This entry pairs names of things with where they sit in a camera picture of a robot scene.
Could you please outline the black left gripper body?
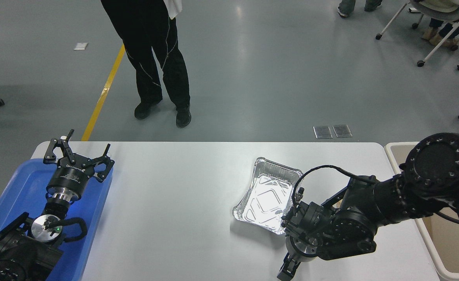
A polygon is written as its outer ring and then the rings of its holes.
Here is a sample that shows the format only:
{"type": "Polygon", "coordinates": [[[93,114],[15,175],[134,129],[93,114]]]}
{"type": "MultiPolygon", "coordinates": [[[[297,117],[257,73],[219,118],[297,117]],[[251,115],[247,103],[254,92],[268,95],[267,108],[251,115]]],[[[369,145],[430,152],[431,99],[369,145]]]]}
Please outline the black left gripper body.
{"type": "Polygon", "coordinates": [[[57,163],[56,171],[49,181],[46,190],[49,194],[56,193],[56,189],[66,188],[74,194],[83,194],[90,177],[94,175],[94,166],[83,155],[74,154],[75,162],[68,157],[61,158],[57,163]]]}

